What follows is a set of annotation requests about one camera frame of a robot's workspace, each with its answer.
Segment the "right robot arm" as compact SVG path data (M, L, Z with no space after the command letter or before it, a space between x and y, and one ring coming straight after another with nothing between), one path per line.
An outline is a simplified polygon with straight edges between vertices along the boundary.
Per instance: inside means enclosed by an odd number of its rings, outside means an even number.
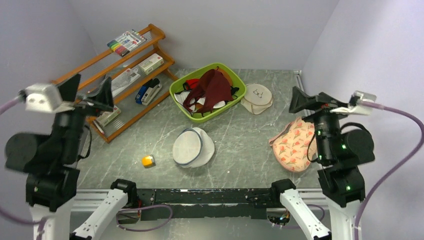
M289 179L275 181L270 187L270 202L275 207L285 207L309 240L358 240L358 211L366 197L365 180L359 165L375 160L374 141L362 125L352 122L352 130L343 132L340 120L348 115L371 113L360 102L374 103L373 94L355 91L349 102L342 102L320 92L307 95L299 87L292 89L290 113L310 110L306 122L314 125L317 145L316 162L321 165L318 180L325 196L331 226L324 226L313 214L294 183Z

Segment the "dark red bra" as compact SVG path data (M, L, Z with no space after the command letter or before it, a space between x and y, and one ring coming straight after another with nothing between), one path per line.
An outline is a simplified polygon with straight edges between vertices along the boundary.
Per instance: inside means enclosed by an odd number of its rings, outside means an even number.
M210 69L200 77L197 86L190 91L182 105L189 111L197 100L205 98L202 107L196 111L203 115L211 112L213 107L222 101L233 101L231 91L230 83L223 73L216 68Z

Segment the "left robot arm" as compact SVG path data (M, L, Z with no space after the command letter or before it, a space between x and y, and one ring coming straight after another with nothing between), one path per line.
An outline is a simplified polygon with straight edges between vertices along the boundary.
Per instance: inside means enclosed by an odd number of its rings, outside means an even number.
M28 111L54 114L50 134L17 133L7 141L4 151L5 167L27 174L25 199L32 220L8 213L5 217L33 226L36 240L97 240L120 210L141 205L136 184L117 179L91 216L70 230L80 174L76 164L83 159L80 145L86 118L112 112L114 107L111 78L83 95L78 95L80 80L81 75L75 74L59 84L36 83L8 103L14 106L23 102Z

